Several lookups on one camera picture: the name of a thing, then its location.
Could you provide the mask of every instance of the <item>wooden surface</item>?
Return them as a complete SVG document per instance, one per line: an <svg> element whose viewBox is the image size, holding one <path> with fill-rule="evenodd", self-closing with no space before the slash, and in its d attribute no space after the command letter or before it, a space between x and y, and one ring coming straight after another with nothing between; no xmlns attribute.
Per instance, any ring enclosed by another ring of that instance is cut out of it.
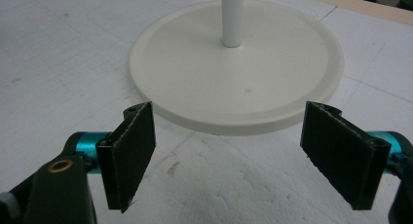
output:
<svg viewBox="0 0 413 224"><path fill-rule="evenodd" d="M413 25L413 12L362 0L317 0L373 17Z"/></svg>

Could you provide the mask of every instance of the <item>white round stand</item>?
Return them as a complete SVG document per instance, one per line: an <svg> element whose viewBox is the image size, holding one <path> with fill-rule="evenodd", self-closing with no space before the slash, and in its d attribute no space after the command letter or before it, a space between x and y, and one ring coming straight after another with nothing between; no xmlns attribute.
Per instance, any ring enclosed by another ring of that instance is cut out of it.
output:
<svg viewBox="0 0 413 224"><path fill-rule="evenodd" d="M243 41L227 48L221 20L220 2L200 4L159 19L135 42L131 76L166 119L213 134L277 131L340 82L341 48L318 21L245 0Z"/></svg>

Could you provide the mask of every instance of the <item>black plastic bracket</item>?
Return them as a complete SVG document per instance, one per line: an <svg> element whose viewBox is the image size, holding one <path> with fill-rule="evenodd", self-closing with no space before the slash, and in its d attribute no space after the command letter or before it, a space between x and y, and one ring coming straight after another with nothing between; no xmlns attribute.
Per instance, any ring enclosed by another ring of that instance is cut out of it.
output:
<svg viewBox="0 0 413 224"><path fill-rule="evenodd" d="M125 212L155 150L155 127L150 102L124 111L125 121L96 145L106 199L110 209Z"/></svg>
<svg viewBox="0 0 413 224"><path fill-rule="evenodd" d="M392 145L341 117L334 107L307 102L301 146L353 209L371 209Z"/></svg>
<svg viewBox="0 0 413 224"><path fill-rule="evenodd" d="M96 223L85 165L77 156L61 156L34 175L26 224Z"/></svg>

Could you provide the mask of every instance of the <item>white circular base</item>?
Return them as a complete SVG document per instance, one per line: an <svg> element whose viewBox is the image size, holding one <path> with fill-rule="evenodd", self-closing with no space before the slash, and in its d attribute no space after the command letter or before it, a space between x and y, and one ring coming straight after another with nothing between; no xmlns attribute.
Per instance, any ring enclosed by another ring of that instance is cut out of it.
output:
<svg viewBox="0 0 413 224"><path fill-rule="evenodd" d="M318 21L273 3L244 1L244 40L222 46L221 3L159 19L135 42L131 76L166 119L195 131L248 135L303 119L307 100L326 101L344 60Z"/></svg>

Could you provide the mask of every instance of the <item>white rod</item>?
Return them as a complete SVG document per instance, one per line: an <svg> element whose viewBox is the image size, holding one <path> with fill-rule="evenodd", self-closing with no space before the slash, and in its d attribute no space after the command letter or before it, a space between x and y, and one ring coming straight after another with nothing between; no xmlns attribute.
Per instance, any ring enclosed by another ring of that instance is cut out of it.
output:
<svg viewBox="0 0 413 224"><path fill-rule="evenodd" d="M222 44L238 47L243 40L243 1L222 0Z"/></svg>

